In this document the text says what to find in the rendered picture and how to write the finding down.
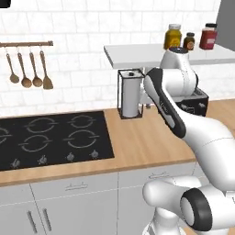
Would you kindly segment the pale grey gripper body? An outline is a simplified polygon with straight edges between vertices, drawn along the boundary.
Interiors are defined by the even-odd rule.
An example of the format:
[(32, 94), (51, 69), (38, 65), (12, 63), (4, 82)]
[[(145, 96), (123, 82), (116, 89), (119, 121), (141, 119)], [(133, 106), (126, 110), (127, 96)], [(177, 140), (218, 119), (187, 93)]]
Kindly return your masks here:
[(146, 108), (150, 108), (151, 105), (153, 104), (152, 100), (147, 95), (147, 93), (143, 87), (143, 84), (140, 85), (140, 104), (144, 105)]

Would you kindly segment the black silver toaster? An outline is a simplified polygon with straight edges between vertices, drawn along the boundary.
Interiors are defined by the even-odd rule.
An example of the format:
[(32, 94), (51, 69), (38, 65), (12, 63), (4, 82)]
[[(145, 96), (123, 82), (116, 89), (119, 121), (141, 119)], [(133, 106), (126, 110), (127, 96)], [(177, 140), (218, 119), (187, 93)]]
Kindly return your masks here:
[(175, 92), (172, 95), (172, 100), (184, 112), (202, 117), (207, 114), (208, 95), (198, 87), (191, 95)]

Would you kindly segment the white paper towel roll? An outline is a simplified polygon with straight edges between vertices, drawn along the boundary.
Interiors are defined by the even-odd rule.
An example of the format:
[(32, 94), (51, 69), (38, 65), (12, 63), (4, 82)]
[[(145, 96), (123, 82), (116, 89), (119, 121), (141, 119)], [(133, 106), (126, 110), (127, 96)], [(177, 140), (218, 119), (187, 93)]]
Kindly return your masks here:
[(123, 76), (122, 115), (125, 118), (134, 118), (138, 115), (139, 109), (140, 74), (138, 71), (126, 71)]

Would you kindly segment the yellow jar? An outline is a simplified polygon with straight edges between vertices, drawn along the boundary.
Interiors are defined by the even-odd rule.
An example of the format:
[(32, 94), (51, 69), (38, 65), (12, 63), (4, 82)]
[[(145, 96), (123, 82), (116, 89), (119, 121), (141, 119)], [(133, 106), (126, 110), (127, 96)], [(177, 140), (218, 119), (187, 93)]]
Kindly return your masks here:
[(164, 38), (164, 48), (168, 50), (171, 47), (179, 47), (181, 44), (181, 25), (170, 24)]

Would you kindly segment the small brown jar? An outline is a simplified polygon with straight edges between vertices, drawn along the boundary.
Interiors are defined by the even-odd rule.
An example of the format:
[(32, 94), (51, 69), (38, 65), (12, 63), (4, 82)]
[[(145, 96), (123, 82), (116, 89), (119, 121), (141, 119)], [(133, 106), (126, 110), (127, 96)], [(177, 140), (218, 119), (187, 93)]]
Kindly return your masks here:
[(184, 39), (183, 47), (187, 50), (193, 50), (195, 46), (195, 34), (193, 32), (187, 32)]

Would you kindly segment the red jar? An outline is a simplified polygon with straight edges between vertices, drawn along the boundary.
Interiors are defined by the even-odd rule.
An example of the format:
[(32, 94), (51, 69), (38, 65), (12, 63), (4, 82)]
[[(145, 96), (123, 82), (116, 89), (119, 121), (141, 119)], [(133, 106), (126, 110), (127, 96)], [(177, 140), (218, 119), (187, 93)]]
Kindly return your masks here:
[(199, 48), (202, 50), (212, 50), (214, 48), (217, 34), (217, 24), (206, 23), (205, 27), (202, 29)]

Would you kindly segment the black hob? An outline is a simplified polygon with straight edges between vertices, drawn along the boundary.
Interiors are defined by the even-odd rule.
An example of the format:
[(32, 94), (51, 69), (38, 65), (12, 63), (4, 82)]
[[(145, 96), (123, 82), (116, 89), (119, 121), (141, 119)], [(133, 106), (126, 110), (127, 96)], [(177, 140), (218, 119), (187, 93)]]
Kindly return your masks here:
[[(39, 165), (42, 155), (47, 163)], [(0, 172), (113, 157), (102, 111), (0, 119)]]

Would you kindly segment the wooden spatula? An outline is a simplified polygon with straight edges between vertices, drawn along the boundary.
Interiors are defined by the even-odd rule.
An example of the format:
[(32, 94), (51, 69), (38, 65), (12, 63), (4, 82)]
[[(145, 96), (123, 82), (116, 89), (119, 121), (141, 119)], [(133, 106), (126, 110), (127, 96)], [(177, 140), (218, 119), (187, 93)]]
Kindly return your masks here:
[(43, 72), (44, 72), (44, 78), (43, 78), (43, 88), (45, 90), (50, 90), (53, 88), (53, 84), (49, 76), (47, 75), (47, 70), (46, 70), (46, 61), (45, 61), (45, 55), (43, 50), (39, 52), (39, 56), (41, 59), (42, 67), (43, 67)]

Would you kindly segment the wooden ladle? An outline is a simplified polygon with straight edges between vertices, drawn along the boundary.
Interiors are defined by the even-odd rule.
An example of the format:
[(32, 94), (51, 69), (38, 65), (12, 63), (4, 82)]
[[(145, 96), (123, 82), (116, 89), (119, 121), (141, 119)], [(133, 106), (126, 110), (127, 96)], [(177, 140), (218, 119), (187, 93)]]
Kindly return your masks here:
[(29, 53), (29, 58), (30, 58), (31, 65), (32, 65), (32, 68), (33, 68), (33, 73), (34, 73), (34, 78), (32, 80), (32, 83), (36, 87), (41, 87), (42, 86), (42, 80), (37, 75), (36, 64), (35, 64), (34, 55), (33, 55), (32, 52)]

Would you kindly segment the grey tall cabinet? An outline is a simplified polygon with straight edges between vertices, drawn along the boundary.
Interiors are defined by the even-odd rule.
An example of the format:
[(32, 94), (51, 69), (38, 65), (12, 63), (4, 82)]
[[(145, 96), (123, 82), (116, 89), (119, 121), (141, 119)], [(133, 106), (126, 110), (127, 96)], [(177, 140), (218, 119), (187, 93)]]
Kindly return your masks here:
[(235, 51), (235, 0), (221, 0), (217, 25), (216, 43)]

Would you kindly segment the grey cupboard door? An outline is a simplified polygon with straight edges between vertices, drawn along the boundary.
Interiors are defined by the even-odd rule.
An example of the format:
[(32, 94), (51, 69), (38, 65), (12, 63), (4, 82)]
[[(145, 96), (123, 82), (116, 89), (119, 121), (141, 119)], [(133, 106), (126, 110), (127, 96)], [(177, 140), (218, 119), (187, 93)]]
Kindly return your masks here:
[[(35, 234), (28, 220), (31, 211), (38, 234)], [(39, 213), (33, 202), (0, 206), (0, 235), (44, 235)]]
[(142, 196), (143, 183), (118, 182), (117, 235), (142, 235), (151, 222), (154, 208)]
[[(37, 204), (47, 235), (117, 235), (117, 190), (42, 199)], [(47, 208), (52, 231), (43, 208)]]

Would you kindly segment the small wooden spoon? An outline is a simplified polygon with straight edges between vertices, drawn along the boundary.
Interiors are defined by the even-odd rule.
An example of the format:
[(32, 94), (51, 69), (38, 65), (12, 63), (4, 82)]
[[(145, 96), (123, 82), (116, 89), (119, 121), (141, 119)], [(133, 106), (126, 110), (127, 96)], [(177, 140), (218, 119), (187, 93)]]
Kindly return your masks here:
[(8, 61), (10, 70), (11, 70), (10, 81), (11, 81), (13, 84), (17, 84), (17, 83), (19, 82), (19, 78), (18, 78), (18, 76), (17, 76), (17, 75), (14, 73), (14, 71), (13, 71), (13, 66), (12, 66), (12, 62), (11, 62), (11, 59), (10, 59), (10, 55), (7, 54), (7, 55), (6, 55), (6, 58), (7, 58), (7, 61)]

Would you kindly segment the narrow grey drawer front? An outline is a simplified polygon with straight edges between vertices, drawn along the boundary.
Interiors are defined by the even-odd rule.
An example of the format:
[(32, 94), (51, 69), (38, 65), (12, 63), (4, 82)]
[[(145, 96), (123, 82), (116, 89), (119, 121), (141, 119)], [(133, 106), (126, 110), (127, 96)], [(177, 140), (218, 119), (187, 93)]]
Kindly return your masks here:
[(0, 187), (0, 206), (33, 200), (29, 184)]

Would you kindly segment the white wall shelf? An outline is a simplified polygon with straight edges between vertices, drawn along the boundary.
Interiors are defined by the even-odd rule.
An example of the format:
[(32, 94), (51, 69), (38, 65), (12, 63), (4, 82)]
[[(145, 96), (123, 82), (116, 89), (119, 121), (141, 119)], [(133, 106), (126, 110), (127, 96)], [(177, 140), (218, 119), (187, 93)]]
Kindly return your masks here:
[[(162, 44), (108, 45), (105, 54), (113, 69), (159, 67), (165, 49)], [(213, 50), (196, 46), (189, 51), (192, 65), (235, 63), (235, 51), (215, 45)]]

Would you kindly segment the wooden tool rail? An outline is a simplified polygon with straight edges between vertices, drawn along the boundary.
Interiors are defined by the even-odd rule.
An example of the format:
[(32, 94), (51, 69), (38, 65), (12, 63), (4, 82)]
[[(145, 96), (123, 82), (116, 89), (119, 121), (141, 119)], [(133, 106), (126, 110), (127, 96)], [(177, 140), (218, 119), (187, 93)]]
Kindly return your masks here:
[(33, 46), (53, 46), (53, 41), (33, 41), (33, 42), (0, 42), (0, 48), (6, 47), (33, 47)]

